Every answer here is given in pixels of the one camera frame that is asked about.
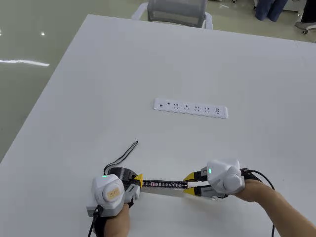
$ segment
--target blue object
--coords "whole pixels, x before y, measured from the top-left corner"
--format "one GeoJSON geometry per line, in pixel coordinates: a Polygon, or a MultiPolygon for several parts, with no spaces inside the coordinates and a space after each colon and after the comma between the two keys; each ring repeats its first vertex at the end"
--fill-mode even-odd
{"type": "Polygon", "coordinates": [[[272,21],[277,21],[287,0],[259,0],[256,8],[256,18],[263,21],[268,17],[272,21]]]}

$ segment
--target gray chair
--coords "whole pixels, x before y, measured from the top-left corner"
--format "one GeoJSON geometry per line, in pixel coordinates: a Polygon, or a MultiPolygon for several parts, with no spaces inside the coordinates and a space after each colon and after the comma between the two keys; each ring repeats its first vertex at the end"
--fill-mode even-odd
{"type": "Polygon", "coordinates": [[[150,0],[143,3],[131,19],[140,20],[148,11],[148,21],[161,21],[185,26],[213,29],[212,16],[206,10],[207,0],[150,0]]]}

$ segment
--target power strip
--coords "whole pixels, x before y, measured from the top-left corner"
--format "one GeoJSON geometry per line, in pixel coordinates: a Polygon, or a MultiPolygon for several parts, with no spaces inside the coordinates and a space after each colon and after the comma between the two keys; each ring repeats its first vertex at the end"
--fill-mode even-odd
{"type": "Polygon", "coordinates": [[[154,110],[228,119],[227,108],[220,105],[206,105],[156,98],[154,101],[154,110]]]}

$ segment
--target chair backrest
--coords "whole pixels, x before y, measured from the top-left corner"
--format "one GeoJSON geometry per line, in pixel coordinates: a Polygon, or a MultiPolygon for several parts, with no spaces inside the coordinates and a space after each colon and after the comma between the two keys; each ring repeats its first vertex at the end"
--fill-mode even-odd
{"type": "Polygon", "coordinates": [[[201,28],[207,0],[149,0],[148,21],[172,22],[201,28]]]}

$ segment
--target sticker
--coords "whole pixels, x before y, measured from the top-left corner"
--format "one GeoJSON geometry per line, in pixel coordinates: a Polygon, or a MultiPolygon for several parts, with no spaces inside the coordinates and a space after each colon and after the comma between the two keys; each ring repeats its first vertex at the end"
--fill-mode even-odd
{"type": "Polygon", "coordinates": [[[120,191],[119,191],[119,188],[115,188],[109,192],[107,192],[107,197],[108,197],[108,200],[112,200],[114,199],[116,196],[119,196],[120,195],[120,191]]]}

